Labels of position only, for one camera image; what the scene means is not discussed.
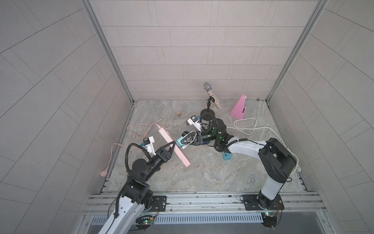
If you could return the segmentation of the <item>pink power strip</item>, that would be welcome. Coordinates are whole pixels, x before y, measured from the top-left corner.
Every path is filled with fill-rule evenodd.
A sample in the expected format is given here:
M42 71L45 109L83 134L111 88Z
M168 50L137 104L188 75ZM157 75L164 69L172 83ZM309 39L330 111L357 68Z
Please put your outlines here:
M182 163L186 166L189 167L191 165L191 162L188 160L188 158L184 155L184 153L181 151L181 149L177 146L176 142L173 141L171 138L170 134L159 124L156 124L158 127L158 131L160 135L165 139L165 141L171 145L173 152L178 156L178 158L182 161Z

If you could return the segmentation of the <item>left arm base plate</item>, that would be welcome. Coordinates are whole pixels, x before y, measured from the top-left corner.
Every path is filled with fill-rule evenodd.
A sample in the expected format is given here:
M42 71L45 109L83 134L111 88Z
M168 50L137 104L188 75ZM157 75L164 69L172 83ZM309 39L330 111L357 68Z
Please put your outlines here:
M166 204L167 196L153 196L146 200L144 212L164 212Z

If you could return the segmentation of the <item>teal USB charger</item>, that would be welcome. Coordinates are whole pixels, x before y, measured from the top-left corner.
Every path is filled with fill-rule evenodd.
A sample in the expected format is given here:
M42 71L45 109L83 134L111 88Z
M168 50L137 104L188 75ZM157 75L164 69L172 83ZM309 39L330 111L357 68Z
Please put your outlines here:
M183 136L180 137L177 141L176 141L176 145L180 148L180 149L185 149L187 146L185 144L182 143L182 140L183 140Z

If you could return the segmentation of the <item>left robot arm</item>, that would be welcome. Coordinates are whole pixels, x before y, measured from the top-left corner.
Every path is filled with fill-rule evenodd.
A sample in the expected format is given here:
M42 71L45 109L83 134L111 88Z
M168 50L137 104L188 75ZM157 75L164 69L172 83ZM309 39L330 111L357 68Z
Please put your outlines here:
M128 157L131 147L141 149L149 160L137 159L130 167ZM175 148L176 142L172 141L151 156L141 145L129 144L125 153L127 181L114 200L114 211L99 231L101 234L126 234L132 226L138 232L146 231L154 224L160 208L153 202L153 191L147 182L171 159Z

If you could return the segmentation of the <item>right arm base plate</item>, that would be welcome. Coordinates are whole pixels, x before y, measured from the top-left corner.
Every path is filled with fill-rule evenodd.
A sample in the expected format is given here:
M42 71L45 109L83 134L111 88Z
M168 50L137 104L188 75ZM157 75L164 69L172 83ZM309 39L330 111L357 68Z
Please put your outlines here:
M256 195L240 195L247 211L281 211L284 204L278 193L273 200L265 197L261 192Z

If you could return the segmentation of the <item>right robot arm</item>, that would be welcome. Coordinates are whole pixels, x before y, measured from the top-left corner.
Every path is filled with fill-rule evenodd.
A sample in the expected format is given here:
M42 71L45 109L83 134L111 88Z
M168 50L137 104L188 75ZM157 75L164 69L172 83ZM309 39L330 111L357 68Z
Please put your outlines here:
M278 139L271 137L267 141L253 141L248 138L237 138L227 132L227 126L221 119L213 118L207 128L201 119L193 116L187 120L196 131L184 131L177 140L179 148L187 146L208 145L224 155L242 154L259 159L263 164L267 179L258 195L253 199L243 199L263 210L280 209L279 192L290 176L299 169L299 160Z

